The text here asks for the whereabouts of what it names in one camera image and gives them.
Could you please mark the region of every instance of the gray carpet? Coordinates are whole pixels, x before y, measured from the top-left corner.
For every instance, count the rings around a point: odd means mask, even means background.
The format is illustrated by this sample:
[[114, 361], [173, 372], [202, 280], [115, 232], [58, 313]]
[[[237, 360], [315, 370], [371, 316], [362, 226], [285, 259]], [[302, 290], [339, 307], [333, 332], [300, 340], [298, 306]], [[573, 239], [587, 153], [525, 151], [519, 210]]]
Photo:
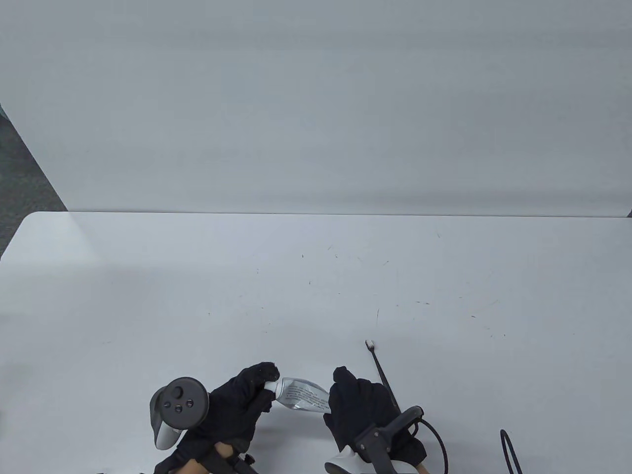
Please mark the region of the gray carpet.
[[13, 125], [0, 116], [0, 256], [22, 219], [36, 210], [66, 210]]

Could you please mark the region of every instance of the white toothpaste tube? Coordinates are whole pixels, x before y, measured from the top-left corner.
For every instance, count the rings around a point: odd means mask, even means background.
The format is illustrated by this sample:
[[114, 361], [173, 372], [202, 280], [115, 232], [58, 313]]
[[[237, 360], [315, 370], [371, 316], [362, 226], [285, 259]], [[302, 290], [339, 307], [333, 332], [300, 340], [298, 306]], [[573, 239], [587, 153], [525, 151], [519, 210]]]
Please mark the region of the white toothpaste tube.
[[331, 413], [329, 393], [309, 380], [283, 377], [278, 382], [266, 382], [265, 389], [275, 394], [277, 402], [292, 410]]

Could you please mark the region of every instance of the black toothbrush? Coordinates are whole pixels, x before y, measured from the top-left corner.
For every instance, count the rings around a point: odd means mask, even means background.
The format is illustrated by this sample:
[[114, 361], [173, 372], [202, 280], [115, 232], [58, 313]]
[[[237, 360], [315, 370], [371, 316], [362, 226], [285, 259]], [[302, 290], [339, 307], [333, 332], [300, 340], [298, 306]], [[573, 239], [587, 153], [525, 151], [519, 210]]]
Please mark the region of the black toothbrush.
[[391, 401], [393, 403], [393, 406], [397, 408], [398, 412], [401, 413], [397, 400], [395, 400], [395, 395], [393, 394], [393, 390], [391, 389], [391, 386], [389, 385], [389, 381], [386, 380], [386, 375], [384, 375], [384, 371], [382, 370], [380, 361], [378, 361], [377, 356], [375, 355], [375, 343], [371, 339], [365, 340], [364, 343], [367, 345], [367, 349], [369, 350], [369, 352], [371, 352], [371, 355], [373, 356], [373, 360], [375, 361], [375, 366], [377, 367], [377, 371], [380, 373], [380, 379], [382, 380], [382, 385], [386, 387], [386, 389], [388, 390], [389, 395], [391, 396]]

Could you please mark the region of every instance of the black cable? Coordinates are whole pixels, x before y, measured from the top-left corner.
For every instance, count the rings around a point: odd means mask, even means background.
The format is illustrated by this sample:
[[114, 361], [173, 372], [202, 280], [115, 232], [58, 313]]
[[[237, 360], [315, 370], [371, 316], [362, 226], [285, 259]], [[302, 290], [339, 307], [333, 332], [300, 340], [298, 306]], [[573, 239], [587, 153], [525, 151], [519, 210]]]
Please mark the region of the black cable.
[[511, 459], [513, 460], [514, 466], [516, 467], [517, 474], [522, 474], [522, 469], [520, 468], [520, 463], [518, 462], [518, 457], [516, 456], [516, 451], [513, 449], [513, 445], [511, 443], [511, 439], [505, 430], [501, 430], [501, 444], [502, 444], [502, 452], [505, 455], [505, 462], [507, 463], [507, 469], [509, 470], [509, 474], [514, 474], [513, 469], [511, 468], [511, 462], [509, 462], [509, 453], [507, 452], [507, 447], [509, 446], [509, 451], [511, 452]]
[[441, 439], [441, 436], [439, 436], [439, 433], [437, 433], [437, 430], [434, 428], [434, 426], [429, 424], [429, 422], [427, 422], [423, 418], [420, 418], [419, 422], [422, 425], [426, 426], [426, 428], [428, 428], [432, 432], [432, 434], [435, 435], [435, 438], [437, 438], [437, 441], [439, 441], [439, 445], [441, 447], [441, 453], [443, 454], [443, 465], [444, 465], [443, 473], [447, 474], [447, 450], [446, 450], [446, 445], [443, 444], [443, 440]]

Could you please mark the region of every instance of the black glove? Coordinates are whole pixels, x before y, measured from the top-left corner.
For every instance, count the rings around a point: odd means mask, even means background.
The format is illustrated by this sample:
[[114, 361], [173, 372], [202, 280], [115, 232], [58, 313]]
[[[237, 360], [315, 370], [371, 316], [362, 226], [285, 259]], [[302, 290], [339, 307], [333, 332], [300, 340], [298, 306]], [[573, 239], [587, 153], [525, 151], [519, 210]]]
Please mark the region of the black glove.
[[159, 463], [155, 474], [167, 473], [195, 459], [210, 472], [224, 470], [215, 443], [229, 444], [245, 453], [255, 435], [255, 425], [263, 412], [270, 411], [274, 393], [264, 389], [266, 382], [279, 379], [272, 362], [245, 368], [221, 387], [209, 393], [209, 413], [197, 427], [187, 431], [170, 457]]
[[[355, 439], [372, 423], [383, 428], [399, 415], [382, 384], [356, 379], [346, 367], [334, 371], [334, 382], [329, 391], [331, 415], [326, 413], [323, 419], [340, 451], [347, 445], [356, 451]], [[426, 458], [426, 450], [408, 430], [402, 430], [393, 437], [390, 456], [417, 467]]]

